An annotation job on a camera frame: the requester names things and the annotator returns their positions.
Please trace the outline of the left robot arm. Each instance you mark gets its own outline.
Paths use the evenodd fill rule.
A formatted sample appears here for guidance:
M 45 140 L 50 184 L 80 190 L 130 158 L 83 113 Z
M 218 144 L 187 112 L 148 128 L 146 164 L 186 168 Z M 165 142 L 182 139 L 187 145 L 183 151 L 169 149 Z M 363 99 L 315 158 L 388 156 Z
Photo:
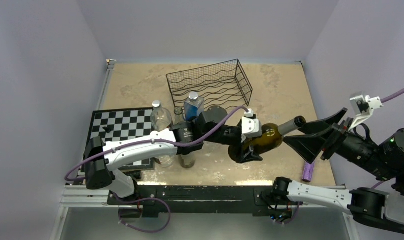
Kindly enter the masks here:
M 203 147 L 204 142 L 228 146 L 229 157 L 238 164 L 261 161 L 262 154 L 285 141 L 293 131 L 314 134 L 338 123 L 345 115 L 337 114 L 307 122 L 304 117 L 276 125 L 261 124 L 251 109 L 246 109 L 237 126 L 228 126 L 231 113 L 214 106 L 189 120 L 181 121 L 147 136 L 122 141 L 90 140 L 84 152 L 85 186 L 89 190 L 107 189 L 125 204 L 134 204 L 139 197 L 136 182 L 121 172 L 121 167 L 162 156 L 188 155 Z

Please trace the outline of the green wine bottle silver neck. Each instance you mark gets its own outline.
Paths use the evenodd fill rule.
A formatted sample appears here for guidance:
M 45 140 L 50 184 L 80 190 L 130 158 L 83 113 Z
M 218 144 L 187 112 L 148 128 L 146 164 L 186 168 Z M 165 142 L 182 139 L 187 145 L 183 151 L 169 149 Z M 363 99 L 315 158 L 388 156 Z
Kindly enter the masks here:
M 281 125 L 266 123 L 262 125 L 262 135 L 260 137 L 248 138 L 240 146 L 230 146 L 228 148 L 229 157 L 236 162 L 241 148 L 246 149 L 253 145 L 255 152 L 260 156 L 270 150 L 279 147 L 283 143 L 285 135 L 300 129 L 306 124 L 302 116 L 297 116 Z

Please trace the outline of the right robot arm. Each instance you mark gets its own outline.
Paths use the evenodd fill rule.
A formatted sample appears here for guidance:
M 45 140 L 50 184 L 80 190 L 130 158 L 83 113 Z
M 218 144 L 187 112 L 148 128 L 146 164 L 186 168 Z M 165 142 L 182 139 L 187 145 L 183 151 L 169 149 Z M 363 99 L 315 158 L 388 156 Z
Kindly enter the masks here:
M 334 123 L 319 132 L 314 132 L 308 123 L 302 135 L 286 137 L 284 142 L 308 163 L 317 157 L 327 160 L 339 155 L 378 181 L 393 179 L 392 193 L 366 187 L 332 190 L 277 177 L 270 196 L 278 204 L 309 202 L 338 209 L 359 224 L 404 234 L 404 128 L 376 144 L 368 134 L 360 136 L 351 132 L 350 123 L 352 119 Z

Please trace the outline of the dark wine bottle white label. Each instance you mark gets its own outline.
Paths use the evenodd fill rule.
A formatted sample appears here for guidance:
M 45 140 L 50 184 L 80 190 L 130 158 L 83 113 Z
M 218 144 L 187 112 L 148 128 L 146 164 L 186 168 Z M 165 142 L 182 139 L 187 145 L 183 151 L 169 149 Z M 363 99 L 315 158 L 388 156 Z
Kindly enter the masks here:
M 191 124 L 186 121 L 181 121 L 173 126 L 173 133 L 176 142 L 190 143 L 194 140 L 194 135 L 191 130 Z M 184 169 L 189 169 L 195 164 L 195 157 L 191 154 L 178 155 L 179 165 Z

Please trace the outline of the blue square glass bottle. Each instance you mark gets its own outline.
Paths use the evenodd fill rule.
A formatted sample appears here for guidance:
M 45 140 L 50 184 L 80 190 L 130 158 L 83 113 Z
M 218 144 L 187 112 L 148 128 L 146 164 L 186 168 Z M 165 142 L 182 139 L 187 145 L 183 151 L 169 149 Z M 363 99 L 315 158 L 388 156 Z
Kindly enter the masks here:
M 189 92 L 184 101 L 184 119 L 188 121 L 192 117 L 197 117 L 204 110 L 204 98 L 197 92 Z

